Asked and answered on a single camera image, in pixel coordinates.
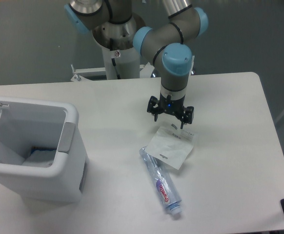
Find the gray floor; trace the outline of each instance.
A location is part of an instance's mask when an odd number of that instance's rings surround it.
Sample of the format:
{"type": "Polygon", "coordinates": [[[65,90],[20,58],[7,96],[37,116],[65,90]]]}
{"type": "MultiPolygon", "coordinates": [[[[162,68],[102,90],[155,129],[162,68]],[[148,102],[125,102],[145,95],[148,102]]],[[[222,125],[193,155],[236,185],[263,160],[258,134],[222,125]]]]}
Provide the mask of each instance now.
{"type": "MultiPolygon", "coordinates": [[[[0,85],[65,82],[75,68],[103,67],[91,34],[79,35],[63,10],[67,0],[0,1],[0,85]]],[[[134,11],[158,28],[168,22],[159,0],[134,0],[134,11]]],[[[284,0],[196,0],[209,28],[189,42],[197,74],[252,71],[262,81],[272,117],[284,108],[284,0]]],[[[278,130],[284,151],[284,125],[278,130]]]]}

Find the white plastic container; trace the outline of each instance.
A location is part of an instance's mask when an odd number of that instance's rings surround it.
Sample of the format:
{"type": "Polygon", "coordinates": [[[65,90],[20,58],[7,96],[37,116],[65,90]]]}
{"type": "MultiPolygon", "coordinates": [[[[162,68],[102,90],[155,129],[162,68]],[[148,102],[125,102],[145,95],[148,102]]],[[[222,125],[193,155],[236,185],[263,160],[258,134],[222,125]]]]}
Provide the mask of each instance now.
{"type": "Polygon", "coordinates": [[[0,184],[24,197],[80,200],[89,159],[78,120],[72,104],[0,97],[0,184]],[[55,150],[52,163],[24,166],[34,148],[55,150]]]}

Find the toothpaste label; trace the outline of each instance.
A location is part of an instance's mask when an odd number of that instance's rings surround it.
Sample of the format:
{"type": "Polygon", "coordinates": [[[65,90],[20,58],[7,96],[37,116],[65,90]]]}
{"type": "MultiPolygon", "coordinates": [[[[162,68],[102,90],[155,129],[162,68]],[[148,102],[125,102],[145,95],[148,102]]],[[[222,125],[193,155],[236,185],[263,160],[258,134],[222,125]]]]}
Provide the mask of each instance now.
{"type": "Polygon", "coordinates": [[[160,196],[161,196],[164,204],[169,204],[170,203],[169,197],[167,195],[165,187],[163,186],[163,184],[160,180],[157,180],[156,188],[157,188],[158,192],[160,193],[160,196]]]}

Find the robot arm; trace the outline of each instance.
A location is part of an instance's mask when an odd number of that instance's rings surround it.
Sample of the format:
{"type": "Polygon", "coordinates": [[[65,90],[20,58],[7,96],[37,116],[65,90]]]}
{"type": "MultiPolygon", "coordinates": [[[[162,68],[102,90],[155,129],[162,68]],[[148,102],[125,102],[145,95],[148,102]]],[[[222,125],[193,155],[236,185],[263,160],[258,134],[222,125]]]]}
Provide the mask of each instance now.
{"type": "Polygon", "coordinates": [[[141,28],[133,45],[160,73],[160,99],[152,96],[147,111],[154,115],[166,113],[184,124],[193,121],[194,107],[184,107],[186,86],[191,69],[191,50],[184,42],[202,34],[208,27],[208,18],[200,8],[193,8],[189,0],[163,1],[170,23],[160,29],[141,28]]]}
{"type": "MultiPolygon", "coordinates": [[[[192,61],[191,50],[183,43],[202,34],[208,18],[202,9],[193,8],[190,0],[163,0],[163,4],[170,22],[157,30],[143,27],[143,20],[132,13],[131,0],[71,0],[65,9],[79,31],[93,30],[103,48],[127,51],[134,46],[160,72],[160,99],[152,96],[147,111],[155,121],[161,113],[173,115],[183,128],[192,123],[194,111],[194,107],[183,105],[192,61]]],[[[109,60],[104,60],[106,68],[109,60]]],[[[138,70],[138,66],[127,62],[123,70],[138,70]]]]}
{"type": "Polygon", "coordinates": [[[122,24],[132,17],[131,0],[71,0],[65,10],[69,17],[73,11],[88,30],[108,21],[122,24]]]}

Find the blue joint cap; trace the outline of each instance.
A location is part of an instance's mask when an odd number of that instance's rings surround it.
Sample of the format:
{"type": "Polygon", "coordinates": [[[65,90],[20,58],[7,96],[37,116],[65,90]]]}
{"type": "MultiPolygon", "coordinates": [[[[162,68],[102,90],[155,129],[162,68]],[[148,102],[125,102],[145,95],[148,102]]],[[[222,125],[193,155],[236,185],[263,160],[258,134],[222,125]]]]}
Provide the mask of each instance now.
{"type": "Polygon", "coordinates": [[[142,27],[136,32],[132,43],[133,43],[133,47],[139,52],[139,54],[141,54],[141,47],[142,47],[143,40],[146,34],[151,30],[152,28],[150,27],[142,27]]]}
{"type": "Polygon", "coordinates": [[[192,52],[180,43],[168,45],[162,54],[164,68],[175,76],[188,75],[192,67],[192,52]]]}
{"type": "Polygon", "coordinates": [[[194,9],[197,11],[197,13],[199,13],[200,20],[201,20],[200,32],[198,34],[198,36],[200,36],[208,28],[208,17],[207,17],[207,15],[206,15],[206,13],[204,12],[203,9],[201,9],[199,7],[195,7],[194,9]]]}
{"type": "Polygon", "coordinates": [[[68,4],[64,6],[64,9],[69,20],[72,22],[79,33],[86,34],[89,32],[89,29],[87,29],[87,27],[81,22],[81,20],[76,16],[75,12],[73,12],[68,4]]]}

